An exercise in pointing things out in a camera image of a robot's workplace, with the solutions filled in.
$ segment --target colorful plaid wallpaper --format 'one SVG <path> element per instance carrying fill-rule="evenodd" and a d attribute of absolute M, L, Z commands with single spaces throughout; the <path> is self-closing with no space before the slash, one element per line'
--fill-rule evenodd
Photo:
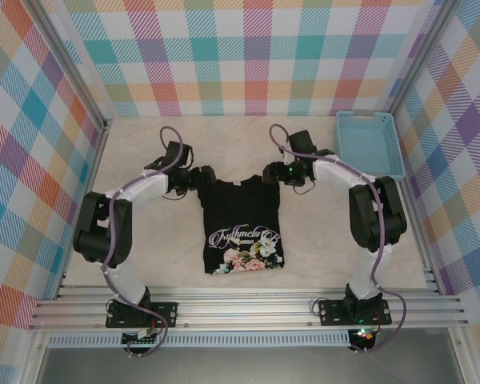
<path fill-rule="evenodd" d="M 408 35 L 420 39 L 433 19 L 418 18 L 416 26 L 417 15 L 437 10 L 439 3 L 63 2 L 69 13 L 54 16 L 60 34 L 76 53 L 60 23 L 67 16 L 78 30 L 72 38 L 85 45 L 111 108 L 122 116 L 308 115 L 383 108 L 401 67 L 409 66 L 406 58 L 416 51 L 413 40 L 406 43 Z M 50 0 L 44 3 L 54 15 Z"/>
<path fill-rule="evenodd" d="M 102 115 L 106 118 L 112 118 L 114 116 L 113 111 L 108 111 L 105 108 L 105 104 L 103 103 L 102 97 L 99 94 L 98 90 L 96 89 L 96 85 L 92 82 L 89 71 L 86 69 L 86 66 L 83 65 L 82 59 L 80 55 L 77 53 L 73 42 L 71 41 L 66 29 L 62 26 L 61 19 L 58 14 L 55 13 L 54 6 L 52 4 L 52 0 L 41 0 L 41 4 L 44 6 L 45 11 L 48 13 L 50 20 L 52 21 L 55 29 L 57 30 L 60 38 L 66 44 L 66 48 L 68 53 L 70 54 L 71 58 L 73 59 L 73 63 L 78 68 L 83 81 L 87 84 L 89 91 L 92 93 L 98 108 L 102 112 Z"/>
<path fill-rule="evenodd" d="M 19 0 L 0 1 L 0 384 L 54 288 L 98 129 Z"/>
<path fill-rule="evenodd" d="M 400 69 L 400 72 L 398 73 L 398 77 L 395 80 L 393 86 L 391 87 L 391 92 L 390 96 L 387 98 L 386 103 L 384 104 L 384 110 L 389 110 L 391 107 L 391 103 L 394 100 L 394 97 L 396 96 L 398 90 L 400 90 L 400 85 L 402 84 L 403 79 L 407 76 L 409 73 L 409 70 L 416 59 L 416 54 L 420 51 L 422 48 L 422 45 L 425 41 L 425 36 L 434 24 L 435 18 L 438 15 L 441 5 L 444 3 L 444 0 L 434 0 L 434 4 L 430 8 L 430 11 L 428 15 L 426 16 L 426 20 L 422 25 L 422 28 L 419 31 L 418 36 L 416 37 L 416 40 L 414 40 L 414 44 L 412 48 L 410 49 L 406 60 Z"/>
<path fill-rule="evenodd" d="M 461 4 L 396 122 L 435 261 L 480 357 L 480 0 Z"/>

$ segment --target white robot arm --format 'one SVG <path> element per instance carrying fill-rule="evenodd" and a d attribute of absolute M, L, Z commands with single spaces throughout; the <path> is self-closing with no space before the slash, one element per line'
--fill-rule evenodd
<path fill-rule="evenodd" d="M 339 160 L 335 154 L 328 155 L 329 159 Z M 360 178 L 356 178 L 344 168 L 336 166 L 333 162 L 317 160 L 313 163 L 314 179 L 318 182 L 324 182 L 334 186 L 339 192 L 347 193 L 354 186 L 365 186 L 366 182 Z M 375 182 L 375 177 L 367 175 L 371 182 Z M 377 271 L 384 274 L 387 260 L 391 256 L 393 246 L 391 244 L 384 247 L 382 259 L 378 265 Z M 377 259 L 378 251 L 370 252 L 367 248 L 358 248 L 358 257 L 355 264 L 354 275 L 350 279 L 349 286 L 352 292 L 359 300 L 367 300 L 373 298 L 380 293 L 371 279 L 370 272 L 374 267 Z"/>
<path fill-rule="evenodd" d="M 190 169 L 187 165 L 192 148 L 185 144 L 183 156 L 175 166 L 174 162 L 179 144 L 170 142 L 166 156 L 145 167 L 145 170 L 128 187 L 115 189 L 106 194 L 89 192 L 82 201 L 82 207 L 73 238 L 73 248 L 81 253 L 85 260 L 99 266 L 110 287 L 116 293 L 108 305 L 109 315 L 106 326 L 109 328 L 150 327 L 152 318 L 138 306 L 154 310 L 150 301 L 150 292 L 135 272 L 129 254 L 132 247 L 133 215 L 144 206 L 171 192 L 184 195 L 188 190 L 196 190 L 204 184 L 215 182 L 214 171 L 209 166 Z M 111 247 L 110 202 L 114 199 L 115 246 L 111 259 L 107 255 Z"/>
<path fill-rule="evenodd" d="M 328 312 L 327 316 L 321 317 L 322 324 L 372 324 L 374 314 L 379 313 L 388 315 L 382 320 L 383 323 L 390 323 L 387 302 L 382 300 L 380 286 L 372 271 L 376 269 L 378 274 L 383 273 L 393 245 L 407 228 L 395 181 L 387 176 L 376 178 L 361 174 L 341 162 L 330 150 L 317 150 L 306 130 L 287 135 L 285 145 L 280 145 L 272 136 L 272 127 L 270 136 L 285 156 L 284 162 L 273 162 L 264 169 L 265 182 L 303 186 L 306 178 L 310 178 L 312 181 L 326 182 L 349 195 L 350 232 L 359 245 L 358 257 L 354 275 L 346 285 L 344 299 L 341 302 L 327 301 L 320 304 L 324 313 Z M 383 223 L 379 222 L 377 200 L 380 203 Z M 381 228 L 384 229 L 382 252 Z"/>

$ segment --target light blue tray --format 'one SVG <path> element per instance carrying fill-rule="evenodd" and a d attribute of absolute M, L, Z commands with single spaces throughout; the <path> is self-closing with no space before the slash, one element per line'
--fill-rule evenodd
<path fill-rule="evenodd" d="M 354 116 L 352 111 L 340 110 L 336 120 L 335 150 L 341 160 L 375 176 L 406 176 L 391 114 Z"/>

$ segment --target white mat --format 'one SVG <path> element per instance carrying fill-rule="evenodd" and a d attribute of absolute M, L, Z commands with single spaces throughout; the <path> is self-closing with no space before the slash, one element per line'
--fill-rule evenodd
<path fill-rule="evenodd" d="M 194 148 L 194 165 L 211 165 L 217 178 L 234 181 L 262 174 L 266 164 L 281 159 L 268 136 L 274 122 L 290 133 L 307 129 L 319 149 L 334 149 L 335 118 L 331 117 L 118 118 L 93 190 L 122 186 L 163 155 L 158 130 L 164 125 L 178 129 Z M 202 208 L 195 192 L 178 202 L 160 198 L 136 215 L 130 256 L 148 286 L 344 287 L 358 248 L 350 235 L 347 198 L 323 183 L 304 196 L 281 185 L 279 221 L 286 262 L 282 270 L 205 274 Z M 426 286 L 410 228 L 379 280 L 394 288 Z M 74 254 L 66 283 L 102 285 L 104 281 L 97 266 Z"/>

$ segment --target t-shirt graphic print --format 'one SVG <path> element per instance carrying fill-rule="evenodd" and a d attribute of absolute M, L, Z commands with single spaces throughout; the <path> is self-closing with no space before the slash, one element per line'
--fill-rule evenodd
<path fill-rule="evenodd" d="M 204 209 L 205 272 L 227 274 L 283 268 L 279 185 L 261 176 L 243 182 L 217 180 L 198 190 Z"/>

